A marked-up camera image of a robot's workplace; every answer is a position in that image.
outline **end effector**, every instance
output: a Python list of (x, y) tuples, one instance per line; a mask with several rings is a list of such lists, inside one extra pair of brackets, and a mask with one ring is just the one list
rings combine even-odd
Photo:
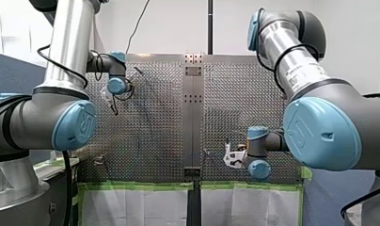
[(269, 151), (287, 152), (283, 131), (269, 131), (264, 126), (251, 126), (246, 133), (246, 145), (239, 144), (237, 151), (232, 152), (230, 142), (225, 144), (224, 162), (234, 169), (247, 169), (252, 178), (264, 181), (271, 173), (266, 161)]

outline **black wire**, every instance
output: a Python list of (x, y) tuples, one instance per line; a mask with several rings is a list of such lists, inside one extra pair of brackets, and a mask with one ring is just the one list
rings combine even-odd
[(64, 216), (64, 226), (70, 225), (71, 219), (71, 208), (72, 208), (72, 169), (70, 163), (70, 157), (68, 155), (68, 151), (63, 151), (64, 157), (64, 165), (66, 171), (66, 179), (67, 179), (67, 203), (66, 203), (66, 212)]
[[(18, 95), (14, 96), (14, 98), (7, 98), (0, 101), (0, 108), (6, 106), (6, 105), (16, 105), (19, 102), (28, 101), (31, 100), (31, 96), (29, 95)], [(0, 111), (0, 115), (2, 115), (7, 109), (4, 109)]]
[(76, 71), (73, 71), (67, 67), (65, 67), (64, 65), (60, 64), (60, 63), (57, 63), (55, 62), (54, 60), (50, 59), (49, 57), (47, 57), (42, 51), (45, 50), (45, 49), (48, 49), (50, 48), (50, 44), (49, 45), (46, 45), (44, 47), (41, 47), (38, 49), (38, 54), (43, 57), (44, 59), (46, 59), (47, 61), (53, 63), (54, 65), (56, 65), (57, 67), (61, 68), (62, 70), (66, 71), (66, 73), (73, 73), (74, 75), (80, 77), (82, 80), (84, 80), (85, 84), (84, 84), (84, 88), (87, 87), (87, 84), (88, 84), (88, 81), (87, 81), (87, 78), (84, 77), (82, 74), (76, 72)]
[(365, 98), (380, 98), (380, 93), (371, 93), (371, 94), (366, 94), (363, 95)]
[(258, 62), (261, 64), (261, 66), (263, 66), (264, 69), (266, 69), (266, 70), (269, 71), (269, 72), (272, 72), (272, 71), (273, 71), (273, 69), (267, 67), (267, 66), (262, 62), (262, 60), (261, 60), (261, 56), (260, 56), (259, 53), (257, 53), (257, 59), (258, 59)]
[(120, 100), (122, 102), (131, 99), (132, 96), (134, 95), (134, 92), (135, 92), (135, 86), (132, 84), (132, 82), (129, 79), (126, 79), (126, 80), (128, 81), (129, 86), (131, 86), (131, 92), (129, 93), (129, 96), (122, 99), (122, 98), (118, 97), (117, 95), (114, 95), (118, 100)]
[(340, 215), (342, 216), (342, 218), (345, 218), (345, 213), (346, 211), (351, 208), (352, 206), (356, 205), (356, 204), (359, 204), (361, 202), (364, 202), (376, 195), (379, 195), (380, 194), (380, 188), (370, 192), (369, 194), (365, 195), (365, 196), (362, 196), (360, 197), (359, 199), (353, 201), (353, 202), (350, 202), (349, 204), (345, 205), (344, 207), (342, 207), (342, 209), (340, 210)]
[(143, 14), (144, 12), (146, 11), (146, 8), (147, 8), (147, 5), (149, 4), (150, 0), (147, 0), (146, 2), (146, 5), (143, 7), (143, 11), (141, 12), (140, 14), (140, 17), (139, 19), (137, 20), (137, 23), (136, 23), (136, 27), (135, 27), (135, 30), (134, 30), (134, 33), (132, 33), (131, 37), (129, 38), (129, 42), (128, 42), (128, 47), (126, 47), (126, 54), (128, 54), (128, 51), (129, 51), (129, 47), (131, 47), (131, 42), (132, 42), (132, 38), (134, 37), (135, 33), (136, 33), (136, 30), (137, 28), (139, 27), (139, 23), (141, 21), (141, 18), (143, 17)]
[(276, 60), (276, 63), (275, 63), (275, 68), (273, 69), (273, 76), (275, 78), (275, 83), (276, 83), (276, 86), (280, 89), (280, 91), (282, 93), (285, 94), (285, 91), (284, 91), (284, 88), (281, 86), (281, 84), (278, 82), (278, 76), (277, 76), (277, 69), (278, 69), (278, 65), (280, 64), (281, 60), (286, 56), (288, 55), (292, 50), (295, 50), (297, 48), (300, 48), (300, 47), (305, 47), (306, 50), (311, 49), (315, 54), (315, 59), (316, 61), (319, 60), (319, 51), (313, 46), (313, 45), (310, 45), (310, 44), (307, 44), (307, 43), (300, 43), (300, 44), (297, 44), (295, 46), (292, 46), (288, 49), (286, 49), (283, 53), (281, 53), (280, 56), (278, 56), (277, 60)]
[(117, 107), (117, 103), (116, 103), (115, 99), (116, 99), (116, 95), (113, 95), (113, 105), (111, 106), (111, 109), (113, 110), (114, 115), (117, 116), (119, 114), (119, 112), (118, 112), (118, 107)]
[(97, 76), (97, 73), (94, 73), (94, 79), (96, 79), (96, 81), (100, 81), (103, 77), (103, 68), (104, 68), (104, 61), (103, 61), (103, 58), (102, 58), (102, 55), (99, 54), (99, 52), (95, 51), (95, 50), (91, 50), (91, 52), (95, 53), (96, 54), (96, 70), (97, 72), (100, 73), (100, 76), (98, 77)]

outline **perforated metal panel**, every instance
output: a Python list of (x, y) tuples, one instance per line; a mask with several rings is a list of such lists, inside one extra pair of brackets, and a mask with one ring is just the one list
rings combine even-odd
[[(91, 74), (87, 92), (97, 107), (97, 128), (83, 161), (81, 181), (182, 181), (183, 56), (127, 56), (134, 96), (116, 101), (115, 116)], [(144, 74), (134, 69), (137, 67)]]
[[(204, 107), (201, 128), (202, 180), (250, 180), (246, 170), (230, 169), (224, 162), (224, 141), (235, 148), (245, 143), (246, 129), (282, 125), (285, 103), (272, 73), (258, 65), (254, 56), (206, 56)], [(270, 182), (297, 183), (300, 168), (285, 153), (269, 153)]]
[[(136, 90), (132, 99), (117, 101), (118, 116), (100, 95), (107, 74), (99, 82), (88, 74), (98, 123), (80, 181), (181, 182), (184, 167), (191, 165), (201, 166), (202, 180), (250, 180), (245, 170), (224, 165), (225, 138), (235, 147), (245, 142), (250, 125), (278, 129), (284, 109), (272, 74), (257, 66), (255, 57), (203, 56), (196, 68), (188, 68), (189, 56), (182, 55), (127, 59), (127, 77)], [(186, 68), (202, 74), (185, 74)], [(268, 160), (271, 182), (300, 179), (289, 155), (270, 153)]]

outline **gray joint housing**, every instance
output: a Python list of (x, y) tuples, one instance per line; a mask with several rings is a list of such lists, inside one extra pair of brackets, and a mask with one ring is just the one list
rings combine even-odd
[(304, 96), (329, 101), (353, 122), (362, 144), (362, 153), (354, 169), (380, 170), (380, 98), (364, 98), (348, 84), (321, 86)]
[(254, 160), (266, 158), (268, 152), (289, 151), (282, 132), (270, 132), (269, 134), (247, 140), (247, 156), (245, 157), (245, 167), (248, 168)]
[[(24, 150), (52, 150), (52, 134), (65, 110), (80, 99), (70, 95), (38, 93), (31, 101), (14, 108), (10, 121), (10, 135), (14, 143)], [(5, 140), (3, 118), (0, 116), (0, 155), (18, 153)]]
[(89, 52), (87, 60), (87, 73), (109, 73), (114, 76), (125, 76), (126, 67), (124, 62), (119, 61), (113, 56), (100, 54), (94, 56)]

